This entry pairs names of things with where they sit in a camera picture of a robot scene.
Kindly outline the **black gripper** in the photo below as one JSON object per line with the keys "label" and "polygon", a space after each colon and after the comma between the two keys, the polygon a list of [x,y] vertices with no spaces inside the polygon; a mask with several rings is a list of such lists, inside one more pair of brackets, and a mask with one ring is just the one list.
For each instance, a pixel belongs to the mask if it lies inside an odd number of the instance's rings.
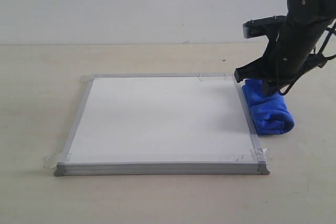
{"label": "black gripper", "polygon": [[279,31],[267,37],[268,45],[263,55],[235,70],[236,81],[263,80],[264,95],[276,94],[278,82],[287,83],[298,75],[327,27],[327,19],[300,24],[287,15]]}

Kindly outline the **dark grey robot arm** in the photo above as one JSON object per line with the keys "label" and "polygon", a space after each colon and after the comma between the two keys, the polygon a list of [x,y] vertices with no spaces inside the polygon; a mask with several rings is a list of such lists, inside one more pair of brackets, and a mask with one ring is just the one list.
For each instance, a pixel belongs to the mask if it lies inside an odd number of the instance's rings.
{"label": "dark grey robot arm", "polygon": [[237,82],[261,80],[265,95],[286,95],[304,74],[335,59],[323,54],[335,34],[335,0],[287,0],[287,9],[285,16],[243,24],[245,38],[266,36],[268,44],[260,58],[237,68],[234,76]]}

